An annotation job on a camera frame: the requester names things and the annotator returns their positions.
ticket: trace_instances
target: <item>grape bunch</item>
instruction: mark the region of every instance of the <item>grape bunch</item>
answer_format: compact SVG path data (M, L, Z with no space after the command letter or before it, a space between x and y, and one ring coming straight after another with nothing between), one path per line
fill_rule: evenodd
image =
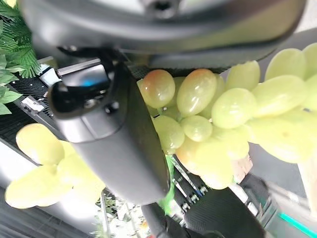
M233 66L226 81L208 69L173 78L158 69L138 81L162 150L214 189L233 182L232 160L249 142L289 163L317 156L317 43L271 60Z
M105 184L90 170L69 142L58 140L44 125L23 127L16 142L40 166L11 182L5 201L18 209L46 207L65 197L94 205Z

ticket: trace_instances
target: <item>artificial plant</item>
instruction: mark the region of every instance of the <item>artificial plant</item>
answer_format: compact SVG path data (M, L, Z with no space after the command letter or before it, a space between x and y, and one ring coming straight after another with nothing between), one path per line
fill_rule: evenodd
M5 104L13 102L22 95L14 91L10 91L5 85L17 80L12 73L21 72L23 70L23 67L7 62L5 55L0 55L0 115L11 114Z
M1 35L0 53L5 55L8 63L21 66L22 78L34 77L40 72L32 48L32 34L25 24L18 5L11 7L5 0L0 0Z

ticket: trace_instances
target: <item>green grape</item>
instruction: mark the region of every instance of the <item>green grape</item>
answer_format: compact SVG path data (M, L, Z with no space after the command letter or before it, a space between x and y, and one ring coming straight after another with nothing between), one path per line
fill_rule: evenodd
M75 197L88 204L95 204L101 195L105 184L101 180L86 179L83 183L75 185L72 193Z
M212 97L208 105L199 113L200 116L205 117L207 119L211 118L212 107L214 103L217 101L217 99L223 94L225 89L225 83L223 81L223 78L219 74L215 74L215 76L217 80L217 87L214 96Z
M284 75L259 84L252 93L258 103L254 117L272 117L300 105L307 96L307 88L299 77Z
M305 83L308 93L307 98L301 105L311 111L317 111L317 74L309 78Z
M52 196L55 198L53 202L56 202L69 191L58 190L58 186L60 182L56 176L56 166L39 166L7 187L5 201L18 209L47 204L48 200L52 202Z
M92 172L78 154L65 157L57 167L57 176L64 184L78 185L85 180L96 180L99 178Z
M170 102L168 104L166 104L166 107L176 106L176 98L177 98L178 90L180 88L180 85L182 85L184 79L185 79L185 77L175 77L174 78L175 94L174 94L174 97L172 98L172 100L170 100Z
M199 175L227 174L228 171L232 170L226 149L224 142L213 137L207 141L200 142L195 158Z
M307 133L314 144L314 154L317 155L317 120L312 113L303 110L292 110L280 117L294 124L298 130Z
M164 107L175 93L172 75L162 69L149 72L139 83L139 88L145 103L152 108Z
M41 165L57 165L64 158L61 142L39 123L28 124L20 129L16 143L24 154Z
M60 181L56 180L56 183L50 187L50 191L45 197L37 202L37 206L48 207L57 202L60 202L70 191L72 187L65 185Z
M298 49L285 49L277 53L269 63L265 80L282 75L293 75L304 78L306 72L306 59Z
M254 144L258 144L256 136L253 133L252 127L250 126L250 124L252 124L252 121L253 120L249 120L248 122L246 122L244 125L238 127L237 129L241 130L241 132L246 135L247 141L254 143Z
M185 135L191 140L201 142L207 140L212 133L211 123L204 117L191 116L181 121Z
M235 128L248 121L257 108L251 92L244 88L233 88L223 93L213 105L211 118L221 128Z
M217 87L216 76L208 69L196 69L183 81L177 107L184 117L200 113L211 101Z
M226 90L231 88L254 89L260 81L261 71L259 63L249 61L233 66L228 74Z
M255 119L249 126L261 147L280 160L300 163L313 154L309 135L295 123L276 117Z
M185 137L185 141L181 147L176 150L176 155L182 165L191 173L198 175L196 151L200 144Z
M307 63L305 79L308 79L317 74L317 43L307 46L303 49L303 53Z
M222 129L214 126L212 137L224 143L226 154L231 160L240 160L249 153L246 134L239 128Z
M222 190L234 183L233 169L228 166L219 172L202 175L202 179L212 189Z
M60 140L64 149L64 158L77 154L74 147L67 141Z
M162 111L162 115L173 118L175 121L180 121L182 119L182 115L180 114L177 106L172 106L169 108L164 108L165 110Z
M185 140L182 127L172 118L166 116L155 118L154 128L158 133L160 144L165 154L168 154L171 149L179 148Z

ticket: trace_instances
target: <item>blurry grape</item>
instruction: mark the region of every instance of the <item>blurry grape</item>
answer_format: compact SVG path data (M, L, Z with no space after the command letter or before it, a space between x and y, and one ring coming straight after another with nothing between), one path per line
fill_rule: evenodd
M317 43L307 46L303 49L303 53L307 64L305 79L308 79L317 74Z
M165 110L163 110L161 114L163 116L173 118L175 121L180 121L182 119L182 115L180 114L177 106L165 108Z
M214 103L211 111L212 122L221 128L238 127L252 117L256 107L256 99L247 89L230 89Z
M214 126L212 137L224 143L226 154L231 160L240 160L249 153L245 132L239 128L221 129Z
M207 119L211 118L211 110L214 105L214 103L217 101L217 99L223 94L225 89L225 84L223 81L223 78L219 74L215 74L216 80L217 80L217 87L216 91L214 93L214 96L212 97L211 101L208 103L208 105L199 113L200 116L205 117Z
M317 74L309 78L305 83L308 93L302 106L311 111L317 111Z
M211 123L204 117L191 116L181 121L181 126L191 140L201 142L208 139L212 133Z
M191 173L198 175L198 171L196 169L196 151L199 146L198 142L195 142L189 139L187 136L185 137L185 141L181 147L176 150L176 155L182 165Z
M56 179L54 186L50 187L50 191L45 197L37 202L37 206L48 207L57 202L60 202L72 189L72 186L62 184Z
M64 184L69 185L82 184L88 179L95 182L100 181L78 154L72 154L59 163L57 176Z
M293 75L301 79L306 72L304 53L298 49L285 49L277 53L269 63L265 80L282 75Z
M255 134L253 133L252 127L250 126L250 124L252 124L253 120L249 120L247 123L245 123L244 125L238 127L237 129L241 130L242 133L244 133L245 135L247 135L247 141L254 143L254 144L258 144L258 141L256 139Z
M202 175L203 181L212 189L222 190L234 183L233 169L227 167L212 174Z
M172 100L166 104L166 107L173 107L176 106L176 98L178 94L178 90L180 88L180 85L182 85L182 82L184 81L185 77L175 77L174 82L175 82L175 94Z
M165 154L168 154L171 149L179 148L183 144L185 134L180 124L174 119L159 116L154 119L154 127Z
M41 165L56 165L64 158L61 142L39 123L28 124L20 129L16 143L23 153Z
M282 119L291 122L297 130L307 133L311 142L314 144L314 151L317 155L317 120L306 111L292 110L280 116Z
M56 166L39 166L7 187L5 201L18 209L52 205L71 189L70 186L58 189L60 185Z
M302 79L284 75L259 84L253 91L258 103L254 117L268 117L283 114L300 105L307 96Z
M309 135L295 123L276 117L255 119L249 126L262 148L280 160L300 163L313 154Z
M143 83L143 79L140 79L137 81L137 85L139 87L139 90L141 90L141 85ZM157 116L159 114L158 110L155 109L155 108L152 108L150 107L149 105L147 105L147 108L148 108L148 111L149 111L149 114L153 117Z
M251 91L259 83L260 76L260 66L256 61L249 61L233 66L227 77L226 90L231 88L245 88Z
M226 149L224 142L213 137L200 142L196 151L196 170L199 175L227 175L230 172L232 173L232 166Z
M86 179L83 183L75 185L72 193L81 201L95 204L99 200L104 188L105 184L101 180Z
M63 141L60 140L63 149L64 149L64 158L67 158L71 155L77 154L77 152L75 151L74 147L71 145L71 143L67 142L67 141Z

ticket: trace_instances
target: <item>teal light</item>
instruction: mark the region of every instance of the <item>teal light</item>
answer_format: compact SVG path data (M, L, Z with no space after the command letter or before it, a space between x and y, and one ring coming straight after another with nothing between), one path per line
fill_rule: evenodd
M281 213L279 216L280 218L288 222L293 227L299 229L301 232L305 233L309 237L317 238L317 233L309 230L306 226L296 221L295 219L291 218L290 216L286 215L285 213Z

